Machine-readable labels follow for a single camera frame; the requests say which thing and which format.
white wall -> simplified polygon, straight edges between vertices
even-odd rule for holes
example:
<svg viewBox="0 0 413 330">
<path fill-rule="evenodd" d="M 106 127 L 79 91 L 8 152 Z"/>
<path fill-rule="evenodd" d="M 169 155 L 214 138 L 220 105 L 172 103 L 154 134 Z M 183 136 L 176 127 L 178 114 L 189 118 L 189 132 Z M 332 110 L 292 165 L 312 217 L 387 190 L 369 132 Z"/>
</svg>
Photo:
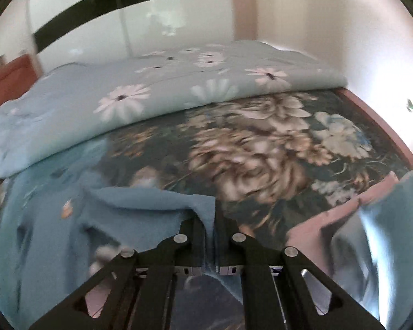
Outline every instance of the white wall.
<svg viewBox="0 0 413 330">
<path fill-rule="evenodd" d="M 135 56 L 234 39 L 232 0 L 151 0 L 123 14 Z"/>
<path fill-rule="evenodd" d="M 413 18 L 400 0 L 257 0 L 258 37 L 341 70 L 413 151 Z"/>
<path fill-rule="evenodd" d="M 0 17 L 0 56 L 10 62 L 25 52 L 35 53 L 27 0 L 12 0 Z"/>
<path fill-rule="evenodd" d="M 121 12 L 99 16 L 60 37 L 40 53 L 45 73 L 72 62 L 109 63 L 129 56 Z"/>
</svg>

bed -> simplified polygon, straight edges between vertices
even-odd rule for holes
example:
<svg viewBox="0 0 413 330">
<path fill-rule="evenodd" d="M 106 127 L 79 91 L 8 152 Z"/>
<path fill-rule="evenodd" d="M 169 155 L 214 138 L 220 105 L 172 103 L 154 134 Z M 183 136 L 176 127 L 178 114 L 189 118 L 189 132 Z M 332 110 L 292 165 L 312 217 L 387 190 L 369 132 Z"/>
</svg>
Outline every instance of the bed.
<svg viewBox="0 0 413 330">
<path fill-rule="evenodd" d="M 88 276 L 49 265 L 71 253 L 36 249 L 69 242 L 64 225 L 77 221 L 89 175 L 99 187 L 214 196 L 275 249 L 390 171 L 402 177 L 409 160 L 343 97 L 345 84 L 324 63 L 255 41 L 54 69 L 0 107 L 0 310 L 27 329 Z M 93 248 L 119 246 L 106 236 Z M 243 329 L 238 298 L 216 279 L 188 277 L 172 329 Z"/>
</svg>

folded blanket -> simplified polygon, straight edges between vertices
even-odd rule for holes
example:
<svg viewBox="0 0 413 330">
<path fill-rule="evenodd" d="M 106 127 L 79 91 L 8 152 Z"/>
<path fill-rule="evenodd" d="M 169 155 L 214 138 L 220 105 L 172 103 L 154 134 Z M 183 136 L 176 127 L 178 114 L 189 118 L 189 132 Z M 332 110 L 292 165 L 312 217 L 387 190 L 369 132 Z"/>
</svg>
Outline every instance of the folded blanket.
<svg viewBox="0 0 413 330">
<path fill-rule="evenodd" d="M 213 102 L 346 79 L 312 58 L 256 41 L 156 51 L 107 65 L 66 65 L 0 107 L 0 178 L 140 120 Z"/>
<path fill-rule="evenodd" d="M 406 173 L 400 182 L 408 180 L 412 175 L 413 170 Z M 337 230 L 330 244 L 330 254 L 333 260 L 334 281 L 379 320 L 377 268 L 372 261 L 359 213 L 354 213 Z"/>
</svg>

black metal bracket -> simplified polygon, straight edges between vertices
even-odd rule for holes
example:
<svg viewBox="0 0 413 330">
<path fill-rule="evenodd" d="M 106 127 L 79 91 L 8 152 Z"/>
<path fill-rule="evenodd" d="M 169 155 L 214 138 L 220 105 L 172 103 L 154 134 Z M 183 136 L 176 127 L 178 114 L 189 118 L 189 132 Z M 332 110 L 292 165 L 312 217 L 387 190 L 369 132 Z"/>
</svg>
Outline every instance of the black metal bracket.
<svg viewBox="0 0 413 330">
<path fill-rule="evenodd" d="M 205 232 L 197 218 L 155 249 L 121 252 L 30 330 L 163 330 L 170 324 L 175 276 L 201 275 Z M 85 296 L 107 276 L 115 283 L 98 318 L 89 315 Z"/>
<path fill-rule="evenodd" d="M 299 250 L 263 247 L 240 233 L 216 205 L 217 268 L 241 275 L 247 330 L 384 330 L 360 304 Z M 318 314 L 303 271 L 309 271 L 332 294 L 329 310 Z"/>
</svg>

bedroom wall corner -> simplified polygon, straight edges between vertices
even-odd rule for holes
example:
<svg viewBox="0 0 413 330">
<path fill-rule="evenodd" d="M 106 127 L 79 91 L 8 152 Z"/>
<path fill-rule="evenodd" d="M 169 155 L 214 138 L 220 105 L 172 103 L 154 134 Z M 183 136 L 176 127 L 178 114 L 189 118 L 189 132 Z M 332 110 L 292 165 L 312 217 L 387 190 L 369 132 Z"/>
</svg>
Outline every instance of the bedroom wall corner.
<svg viewBox="0 0 413 330">
<path fill-rule="evenodd" d="M 257 39 L 256 0 L 232 0 L 234 39 Z"/>
<path fill-rule="evenodd" d="M 325 61 L 413 153 L 413 17 L 400 0 L 257 0 L 258 39 Z"/>
</svg>

